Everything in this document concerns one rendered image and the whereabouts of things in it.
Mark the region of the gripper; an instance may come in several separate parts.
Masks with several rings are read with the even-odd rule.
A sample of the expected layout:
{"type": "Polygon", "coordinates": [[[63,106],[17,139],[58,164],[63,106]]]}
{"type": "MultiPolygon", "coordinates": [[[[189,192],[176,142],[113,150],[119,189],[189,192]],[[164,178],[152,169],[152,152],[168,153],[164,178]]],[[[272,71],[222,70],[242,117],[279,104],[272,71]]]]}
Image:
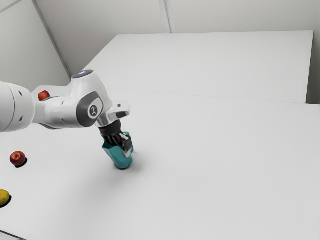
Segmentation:
{"type": "Polygon", "coordinates": [[[100,134],[105,142],[110,146],[121,146],[123,154],[129,158],[132,154],[133,144],[130,135],[121,130],[121,121],[116,120],[113,123],[99,127],[100,134]]]}

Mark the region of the teal faceted mug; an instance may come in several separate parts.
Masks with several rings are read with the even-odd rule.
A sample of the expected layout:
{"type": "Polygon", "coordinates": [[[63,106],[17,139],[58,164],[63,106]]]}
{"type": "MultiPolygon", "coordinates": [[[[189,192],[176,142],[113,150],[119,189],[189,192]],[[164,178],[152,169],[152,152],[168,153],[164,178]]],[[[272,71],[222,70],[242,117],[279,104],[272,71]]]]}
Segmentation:
{"type": "Polygon", "coordinates": [[[111,145],[108,145],[107,142],[105,141],[102,145],[102,149],[106,152],[109,158],[114,162],[115,166],[120,170],[129,168],[133,162],[133,158],[132,158],[132,154],[134,152],[133,145],[131,150],[132,154],[130,157],[125,157],[121,146],[111,146],[111,145]]]}

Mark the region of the red apple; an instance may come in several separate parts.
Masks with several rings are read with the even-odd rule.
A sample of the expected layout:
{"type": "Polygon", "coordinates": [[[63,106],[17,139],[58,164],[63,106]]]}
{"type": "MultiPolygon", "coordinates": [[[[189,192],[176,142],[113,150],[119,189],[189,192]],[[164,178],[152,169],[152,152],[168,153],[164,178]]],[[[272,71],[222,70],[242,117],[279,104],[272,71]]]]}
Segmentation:
{"type": "Polygon", "coordinates": [[[43,90],[37,95],[39,101],[47,100],[51,97],[50,93],[47,90],[43,90]]]}
{"type": "Polygon", "coordinates": [[[22,151],[15,151],[10,155],[9,160],[15,167],[19,167],[26,162],[26,155],[22,151]]]}

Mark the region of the yellow green fruit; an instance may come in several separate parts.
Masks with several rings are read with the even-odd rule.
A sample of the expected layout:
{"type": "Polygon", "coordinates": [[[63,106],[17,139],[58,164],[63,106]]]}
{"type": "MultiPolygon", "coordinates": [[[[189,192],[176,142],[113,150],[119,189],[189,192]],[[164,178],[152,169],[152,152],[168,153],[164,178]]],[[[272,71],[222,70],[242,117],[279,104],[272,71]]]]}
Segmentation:
{"type": "Polygon", "coordinates": [[[5,189],[0,189],[0,208],[10,201],[10,193],[5,189]]]}

